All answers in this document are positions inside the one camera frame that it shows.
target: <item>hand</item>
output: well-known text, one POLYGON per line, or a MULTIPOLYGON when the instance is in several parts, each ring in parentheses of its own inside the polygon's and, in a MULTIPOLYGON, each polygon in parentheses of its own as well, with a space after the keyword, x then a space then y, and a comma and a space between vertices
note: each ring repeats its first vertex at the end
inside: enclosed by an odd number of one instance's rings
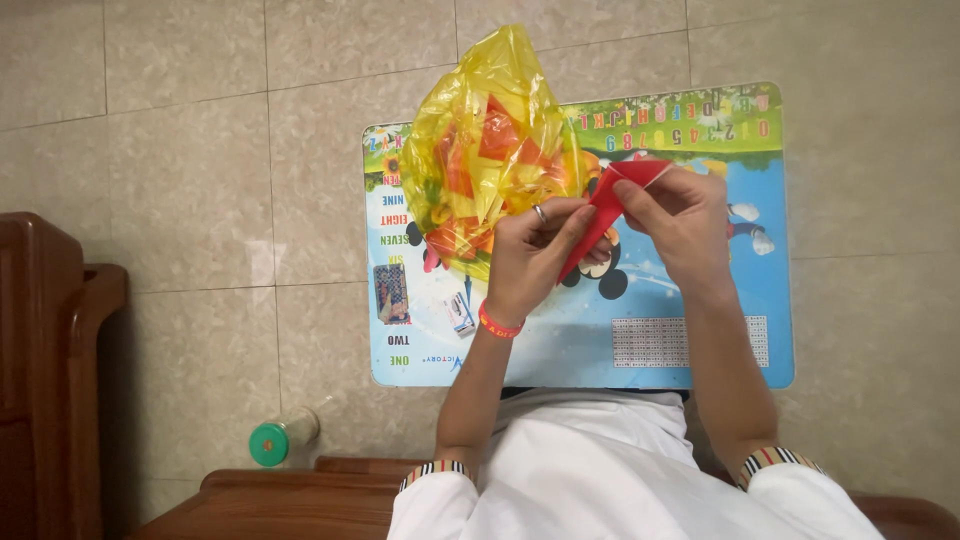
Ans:
POLYGON ((727 247, 727 183, 671 167, 646 190, 613 185, 631 229, 649 234, 686 299, 732 285, 727 247))
MULTIPOLYGON (((554 197, 540 205, 544 224, 533 209, 500 218, 493 233, 487 313, 497 324, 518 327, 543 302, 560 276, 567 256, 596 212, 586 199, 554 197)), ((603 262, 613 245, 602 238, 584 259, 603 262)))

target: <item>tiled floor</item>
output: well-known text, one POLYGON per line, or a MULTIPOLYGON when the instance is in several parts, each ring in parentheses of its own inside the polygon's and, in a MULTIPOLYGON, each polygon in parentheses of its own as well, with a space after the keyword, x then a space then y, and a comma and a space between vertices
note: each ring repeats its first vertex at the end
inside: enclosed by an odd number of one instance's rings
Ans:
POLYGON ((328 454, 429 453, 444 391, 369 374, 356 144, 514 21, 562 101, 781 85, 782 438, 960 511, 956 2, 0 0, 0 211, 131 272, 102 380, 125 527, 251 466, 282 407, 318 407, 328 454))

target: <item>yellow plastic bag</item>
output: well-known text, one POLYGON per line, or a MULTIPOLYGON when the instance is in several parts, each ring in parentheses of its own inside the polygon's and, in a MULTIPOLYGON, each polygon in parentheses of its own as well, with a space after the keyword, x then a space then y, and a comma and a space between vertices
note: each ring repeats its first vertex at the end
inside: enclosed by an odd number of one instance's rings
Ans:
POLYGON ((551 196, 579 197, 587 168, 522 25, 473 45, 420 104, 400 180, 428 247, 487 281, 493 226, 551 196))

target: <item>left hand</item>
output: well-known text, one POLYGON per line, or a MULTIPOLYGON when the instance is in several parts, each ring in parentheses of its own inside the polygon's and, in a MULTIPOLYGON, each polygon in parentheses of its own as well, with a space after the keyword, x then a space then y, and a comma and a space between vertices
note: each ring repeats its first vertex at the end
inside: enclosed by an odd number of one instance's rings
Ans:
MULTIPOLYGON (((596 212, 586 199, 565 197, 548 199, 540 209, 546 223, 529 209, 500 218, 494 228, 487 313, 507 328, 520 326, 550 294, 567 256, 596 212)), ((584 261, 606 261, 612 248, 608 239, 601 238, 584 261)))

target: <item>person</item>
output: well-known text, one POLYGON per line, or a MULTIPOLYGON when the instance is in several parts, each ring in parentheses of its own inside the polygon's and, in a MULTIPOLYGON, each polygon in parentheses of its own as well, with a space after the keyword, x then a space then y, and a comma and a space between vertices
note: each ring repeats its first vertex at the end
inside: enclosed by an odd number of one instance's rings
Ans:
MULTIPOLYGON (((697 467, 678 393, 539 388, 501 403, 515 332, 485 327, 388 538, 881 538, 819 466, 779 446, 730 272, 724 181, 672 167, 646 191, 613 189, 681 290, 701 421, 739 488, 697 467)), ((540 210, 496 224, 484 309, 497 328, 520 327, 546 298, 596 209, 554 198, 540 210)), ((588 261, 609 249, 601 240, 588 261)))

